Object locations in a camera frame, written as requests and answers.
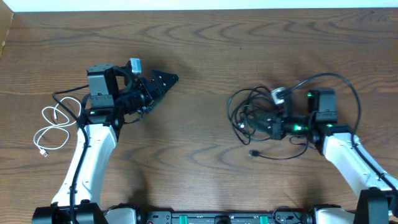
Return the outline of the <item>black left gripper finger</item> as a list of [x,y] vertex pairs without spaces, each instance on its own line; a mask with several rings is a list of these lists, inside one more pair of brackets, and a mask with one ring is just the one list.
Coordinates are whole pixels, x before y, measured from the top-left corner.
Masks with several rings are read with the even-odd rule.
[[145,106],[145,114],[150,114],[164,99],[164,95],[159,95],[151,100],[148,105]]
[[178,75],[161,72],[160,70],[152,70],[150,75],[161,95],[165,95],[179,81]]

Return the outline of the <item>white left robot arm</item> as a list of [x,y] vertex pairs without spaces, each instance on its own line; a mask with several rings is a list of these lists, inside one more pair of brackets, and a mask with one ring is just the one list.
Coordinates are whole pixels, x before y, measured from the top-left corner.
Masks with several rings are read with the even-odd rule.
[[152,70],[142,74],[141,61],[130,58],[119,67],[112,64],[87,68],[90,92],[73,114],[76,149],[62,186],[48,207],[37,207],[32,223],[145,223],[136,208],[118,205],[100,209],[102,184],[109,158],[116,148],[127,114],[139,120],[149,114],[179,81],[173,73]]

